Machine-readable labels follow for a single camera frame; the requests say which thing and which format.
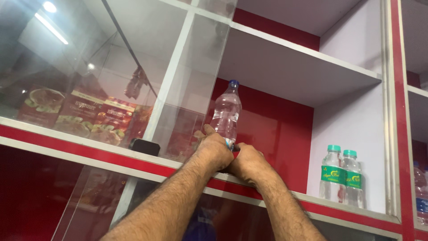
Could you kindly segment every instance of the fluorescent light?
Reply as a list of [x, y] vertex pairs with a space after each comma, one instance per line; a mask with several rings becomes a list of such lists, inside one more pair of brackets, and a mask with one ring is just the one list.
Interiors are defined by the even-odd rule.
[[53, 3], [51, 2], [45, 2], [43, 4], [43, 7], [45, 8], [46, 11], [48, 12], [56, 12], [56, 7]]
[[41, 23], [43, 23], [44, 26], [46, 26], [58, 39], [60, 39], [64, 44], [68, 44], [67, 40], [64, 39], [64, 37], [61, 36], [61, 34], [56, 31], [53, 26], [46, 21], [42, 16], [40, 16], [38, 13], [34, 15]]

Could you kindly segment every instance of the blue bottle cap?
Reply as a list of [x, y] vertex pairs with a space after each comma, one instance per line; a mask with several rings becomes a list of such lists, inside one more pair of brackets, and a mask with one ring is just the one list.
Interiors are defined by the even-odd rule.
[[229, 84], [237, 84], [237, 85], [239, 85], [239, 82], [236, 79], [233, 79], [233, 80], [229, 81]]

